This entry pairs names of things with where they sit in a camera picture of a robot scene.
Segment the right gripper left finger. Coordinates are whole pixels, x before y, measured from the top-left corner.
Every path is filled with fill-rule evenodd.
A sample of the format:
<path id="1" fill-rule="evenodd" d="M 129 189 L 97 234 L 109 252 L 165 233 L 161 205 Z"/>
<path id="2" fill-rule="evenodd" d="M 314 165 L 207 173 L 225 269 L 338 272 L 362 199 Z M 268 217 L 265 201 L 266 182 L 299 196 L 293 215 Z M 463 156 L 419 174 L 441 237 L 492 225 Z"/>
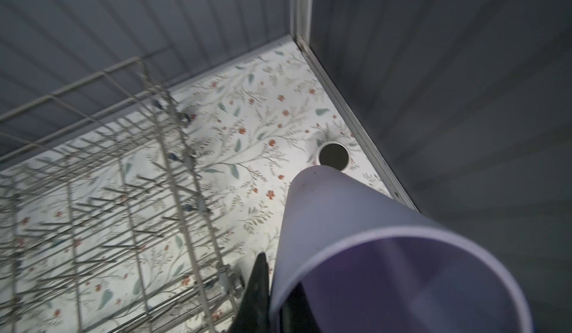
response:
<path id="1" fill-rule="evenodd" d="M 270 275 L 267 256 L 265 253 L 260 253 L 256 257 L 243 300 L 228 332 L 270 332 L 270 296 Z"/>

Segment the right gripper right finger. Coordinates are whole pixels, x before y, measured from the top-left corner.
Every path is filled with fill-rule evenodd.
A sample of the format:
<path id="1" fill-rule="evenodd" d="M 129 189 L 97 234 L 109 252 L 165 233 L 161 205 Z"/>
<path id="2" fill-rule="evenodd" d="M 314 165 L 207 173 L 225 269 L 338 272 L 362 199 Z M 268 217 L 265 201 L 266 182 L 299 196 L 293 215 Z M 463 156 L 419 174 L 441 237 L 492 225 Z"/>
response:
<path id="1" fill-rule="evenodd" d="M 298 284 L 280 310 L 280 329 L 284 333 L 321 333 L 309 306 L 302 284 Z"/>

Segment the lilac cup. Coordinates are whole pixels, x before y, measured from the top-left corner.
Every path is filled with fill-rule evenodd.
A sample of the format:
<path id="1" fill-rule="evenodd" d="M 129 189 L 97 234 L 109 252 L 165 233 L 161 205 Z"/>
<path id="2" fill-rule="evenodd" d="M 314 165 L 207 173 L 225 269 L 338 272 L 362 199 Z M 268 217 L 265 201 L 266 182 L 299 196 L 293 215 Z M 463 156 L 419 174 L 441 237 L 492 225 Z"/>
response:
<path id="1" fill-rule="evenodd" d="M 269 309 L 302 284 L 322 332 L 532 332 L 527 300 L 489 251 L 328 166 L 291 182 Z"/>

